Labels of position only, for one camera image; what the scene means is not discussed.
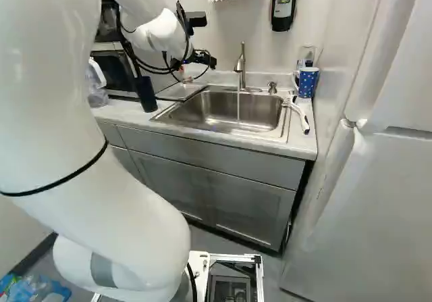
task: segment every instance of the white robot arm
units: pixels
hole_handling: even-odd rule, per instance
[[[183,56],[184,31],[161,0],[117,1],[124,27],[136,28],[127,38]],[[121,301],[167,302],[184,281],[190,232],[122,168],[91,114],[84,72],[100,6],[0,0],[0,193],[59,233],[55,263],[68,280]]]
[[[121,5],[124,36],[137,47],[167,51],[181,60],[186,50],[186,35],[176,15],[163,0],[116,0]],[[193,53],[188,47],[186,57]]]

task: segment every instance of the faucet handle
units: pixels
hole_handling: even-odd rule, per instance
[[[277,94],[277,82],[271,81],[267,84],[267,87],[269,87],[269,94]]]

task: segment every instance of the sink basin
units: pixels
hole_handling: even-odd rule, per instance
[[[268,93],[240,93],[230,87],[211,86],[184,103],[178,103],[152,120],[213,132],[280,138],[286,108],[283,99]]]

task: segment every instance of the polka dot cup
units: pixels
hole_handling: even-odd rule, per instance
[[[318,68],[301,68],[298,77],[298,96],[311,98],[317,85]]]

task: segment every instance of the white countertop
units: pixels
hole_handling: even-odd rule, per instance
[[[206,130],[197,130],[184,126],[164,124],[150,121],[152,117],[174,105],[173,101],[157,101],[157,111],[145,113],[139,102],[122,101],[110,99],[109,104],[93,108],[92,112],[100,122],[127,126],[141,130],[153,131],[163,134],[182,136],[189,139],[196,139],[210,143],[229,145],[266,153],[274,153],[295,157],[304,160],[316,160],[317,140],[315,136],[315,122],[313,118],[312,101],[310,99],[297,98],[296,103],[301,106],[310,122],[310,132],[304,135],[298,115],[293,112],[290,117],[290,130],[287,143],[277,143],[263,139],[250,139],[248,137],[232,134],[217,133]]]

